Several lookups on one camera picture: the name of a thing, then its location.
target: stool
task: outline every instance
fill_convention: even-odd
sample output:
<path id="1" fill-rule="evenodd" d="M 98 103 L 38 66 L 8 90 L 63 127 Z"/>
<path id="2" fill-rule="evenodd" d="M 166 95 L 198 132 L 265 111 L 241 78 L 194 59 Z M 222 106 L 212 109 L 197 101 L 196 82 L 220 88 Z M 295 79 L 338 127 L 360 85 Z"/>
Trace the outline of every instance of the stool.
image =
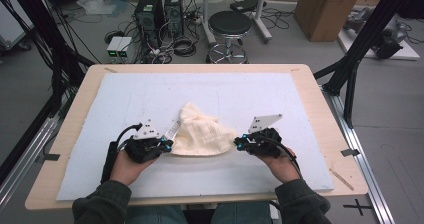
<path id="1" fill-rule="evenodd" d="M 215 35 L 225 38 L 225 44 L 213 46 L 206 57 L 207 63 L 248 63 L 246 52 L 236 44 L 231 44 L 232 39 L 246 36 L 252 28 L 252 22 L 246 15 L 235 11 L 222 11 L 209 18 L 209 29 Z"/>

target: round stool seat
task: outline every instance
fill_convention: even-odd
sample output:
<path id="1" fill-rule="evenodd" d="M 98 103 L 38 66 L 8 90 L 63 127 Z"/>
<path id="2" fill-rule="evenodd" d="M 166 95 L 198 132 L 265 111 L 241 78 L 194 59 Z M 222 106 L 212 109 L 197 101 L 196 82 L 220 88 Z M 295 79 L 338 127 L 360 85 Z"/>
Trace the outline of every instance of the round stool seat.
<path id="1" fill-rule="evenodd" d="M 240 12 L 222 11 L 209 18 L 209 29 L 222 36 L 244 36 L 250 28 L 250 18 Z"/>

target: person's left hand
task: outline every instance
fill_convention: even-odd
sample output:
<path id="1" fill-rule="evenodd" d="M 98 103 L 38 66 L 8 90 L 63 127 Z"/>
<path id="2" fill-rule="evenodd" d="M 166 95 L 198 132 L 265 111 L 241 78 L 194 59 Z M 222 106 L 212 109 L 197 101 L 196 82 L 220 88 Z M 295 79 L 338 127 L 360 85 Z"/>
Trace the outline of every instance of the person's left hand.
<path id="1" fill-rule="evenodd" d="M 116 157 L 109 180 L 118 181 L 126 186 L 129 186 L 135 180 L 137 180 L 138 176 L 144 169 L 146 169 L 155 161 L 156 159 L 149 160 L 141 164 L 136 163 L 129 158 L 125 150 L 122 150 Z"/>

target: computer tower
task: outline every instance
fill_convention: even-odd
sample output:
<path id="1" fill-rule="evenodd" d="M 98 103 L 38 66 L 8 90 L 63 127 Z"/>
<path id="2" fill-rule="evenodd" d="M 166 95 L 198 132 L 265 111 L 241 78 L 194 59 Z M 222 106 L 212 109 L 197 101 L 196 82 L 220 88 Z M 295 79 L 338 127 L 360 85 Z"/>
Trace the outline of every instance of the computer tower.
<path id="1" fill-rule="evenodd" d="M 184 18 L 182 0 L 165 0 L 165 17 L 168 36 L 184 35 Z"/>
<path id="2" fill-rule="evenodd" d="M 165 34 L 162 0 L 139 0 L 134 16 L 144 38 L 142 41 L 147 40 L 154 48 L 160 47 Z"/>

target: dark green sleeve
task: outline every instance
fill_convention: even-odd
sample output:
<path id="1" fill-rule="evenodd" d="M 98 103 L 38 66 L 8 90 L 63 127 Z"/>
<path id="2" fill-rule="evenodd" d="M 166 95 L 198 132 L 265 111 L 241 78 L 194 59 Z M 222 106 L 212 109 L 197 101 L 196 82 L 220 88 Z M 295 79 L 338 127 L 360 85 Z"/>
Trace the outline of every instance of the dark green sleeve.
<path id="1" fill-rule="evenodd" d="M 117 181 L 107 181 L 86 198 L 74 201 L 76 224 L 124 223 L 131 190 Z"/>
<path id="2" fill-rule="evenodd" d="M 304 180 L 294 180 L 275 189 L 284 224 L 331 223 L 325 213 L 330 202 L 312 191 Z"/>

